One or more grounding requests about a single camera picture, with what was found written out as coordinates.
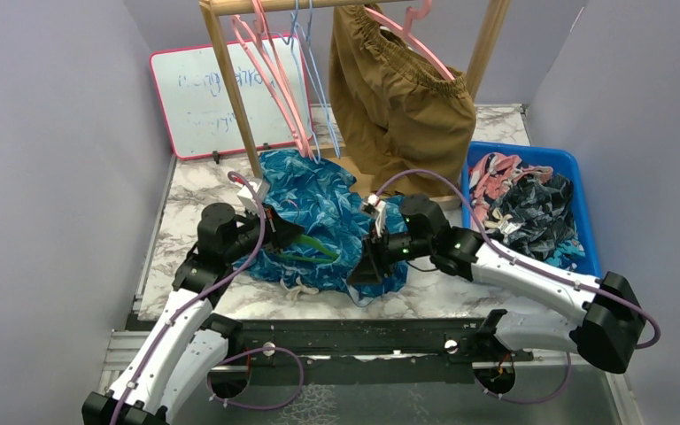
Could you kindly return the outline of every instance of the wooden base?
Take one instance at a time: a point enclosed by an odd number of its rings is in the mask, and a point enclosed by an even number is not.
[[[320,148],[320,152],[322,158],[338,164],[356,177],[356,184],[351,186],[351,191],[358,193],[361,197],[371,195],[371,180],[373,176],[363,174],[359,171],[359,168],[356,166],[356,163],[353,162],[353,159],[345,156],[344,146],[342,144],[340,144],[340,152],[344,155],[342,158],[336,158],[335,148],[332,146],[322,147]],[[460,198],[457,196],[432,197],[431,200],[439,204],[445,211],[457,210],[460,208]]]

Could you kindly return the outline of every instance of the whiteboard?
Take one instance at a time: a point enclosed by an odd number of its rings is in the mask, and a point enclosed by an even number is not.
[[[298,40],[293,43],[292,49],[281,38],[275,38],[274,45],[297,101],[304,129],[310,135],[311,115]],[[270,83],[276,88],[278,96],[282,97],[275,85],[274,77],[257,53],[254,44],[248,42],[248,46],[262,69],[269,75]],[[288,124],[241,45],[231,43],[228,45],[228,51],[233,59],[233,69],[241,88],[243,106],[249,118],[254,144],[261,148],[264,143],[271,146],[292,143]],[[266,51],[272,56],[269,47]],[[153,53],[150,57],[150,68],[158,88],[171,144],[178,158],[202,158],[211,156],[213,151],[219,153],[243,151],[236,116],[223,85],[222,73],[212,46]]]

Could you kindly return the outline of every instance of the blue patterned fabric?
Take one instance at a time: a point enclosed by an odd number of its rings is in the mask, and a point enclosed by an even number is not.
[[[259,162],[264,171],[270,190],[265,202],[287,221],[293,221],[305,229],[305,233],[321,241],[339,257],[329,264],[280,259],[265,250],[247,269],[257,279],[279,282],[282,278],[289,288],[301,282],[319,290],[338,290],[352,293],[345,279],[361,257],[361,237],[365,235],[371,219],[359,211],[361,197],[351,193],[350,187],[356,178],[342,167],[323,159],[314,164],[309,158],[301,158],[292,149],[268,151]],[[399,203],[402,197],[387,201],[387,227],[391,233],[405,231],[400,216]],[[284,250],[287,254],[301,257],[327,256],[313,248],[293,244]],[[382,285],[356,287],[360,295],[373,298],[390,291],[398,291],[405,285],[407,265],[397,263],[393,276],[384,279]]]

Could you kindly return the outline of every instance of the wooden rod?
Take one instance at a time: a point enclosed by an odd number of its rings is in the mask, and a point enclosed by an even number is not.
[[[474,101],[478,88],[481,86],[483,75],[486,74],[486,66],[489,65],[491,53],[497,44],[510,1],[490,0],[486,14],[483,16],[481,30],[478,33],[478,39],[475,41],[473,54],[470,56],[470,64],[468,64],[465,74],[467,92],[470,93]]]
[[[370,2],[368,0],[313,0],[313,7],[319,9],[321,7],[335,7],[335,6],[349,6],[352,4],[367,4],[367,3],[394,3],[405,0],[376,0]],[[262,0],[262,5],[265,12],[278,11],[292,11],[296,9],[296,0]],[[210,9],[210,2],[202,0],[199,6]],[[254,6],[251,0],[212,0],[212,8],[216,15],[237,15],[239,13],[254,13]],[[298,9],[308,9],[309,0],[298,0]]]
[[[218,59],[218,66],[220,67],[220,74],[223,77],[223,85],[228,93],[230,105],[233,108],[233,114],[236,116],[236,124],[238,131],[241,132],[243,139],[243,146],[246,149],[246,156],[249,157],[249,164],[251,164],[251,171],[254,177],[262,178],[262,167],[259,165],[259,155],[257,155],[257,148],[254,147],[254,135],[251,133],[249,127],[249,118],[246,115],[246,110],[243,107],[243,99],[241,98],[241,90],[238,88],[236,81],[236,73],[233,72],[233,60],[228,53],[228,45],[225,42],[225,37],[222,32],[222,25],[220,19],[209,8],[201,7],[202,15],[205,17],[205,25],[207,25],[207,32],[210,34],[210,41],[212,41],[212,49],[215,50],[215,57]]]

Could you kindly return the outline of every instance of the wooden clothes rack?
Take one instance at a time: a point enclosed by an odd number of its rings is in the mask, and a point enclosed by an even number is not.
[[[368,4],[368,3],[394,3],[405,0],[376,0],[369,2],[368,0],[313,0],[314,8],[322,7],[336,7],[347,6],[352,4]],[[506,11],[509,9],[511,0],[489,0],[489,6],[486,9],[486,14],[483,17],[481,30],[478,38],[475,41],[475,47],[470,57],[470,63],[466,71],[466,87],[470,96],[475,99],[475,94],[478,92],[478,87],[481,85],[483,75],[486,72],[486,66],[489,64],[491,53],[494,50],[494,45],[497,42],[499,31],[502,28]],[[292,11],[296,8],[295,0],[262,0],[265,12],[278,11]],[[309,0],[299,0],[299,9],[308,9]],[[221,70],[233,69],[233,61],[228,53],[228,44],[223,36],[222,25],[220,24],[220,16],[236,15],[240,13],[254,13],[254,6],[251,0],[200,0],[199,8],[202,10],[202,16],[205,18],[207,25],[207,32],[212,41],[212,48],[215,50],[215,57],[218,60],[218,66]],[[236,124],[238,130],[241,132],[243,139],[243,146],[246,149],[246,155],[249,157],[249,163],[254,176],[262,178],[262,169],[259,165],[259,157],[257,155],[257,148],[254,145],[254,136],[249,127],[246,111],[243,108],[243,99],[241,98],[241,91],[236,82],[234,73],[223,72],[223,85],[228,93],[228,98],[233,107],[233,113],[236,116]],[[330,153],[334,156],[333,149],[322,149],[322,157]],[[358,168],[352,163],[352,160],[347,157],[333,158],[337,164],[343,166],[349,172],[354,174],[359,182],[354,186],[354,190],[364,197],[369,194],[369,185],[371,176],[360,174]],[[455,197],[447,197],[450,199],[444,203],[459,201]]]

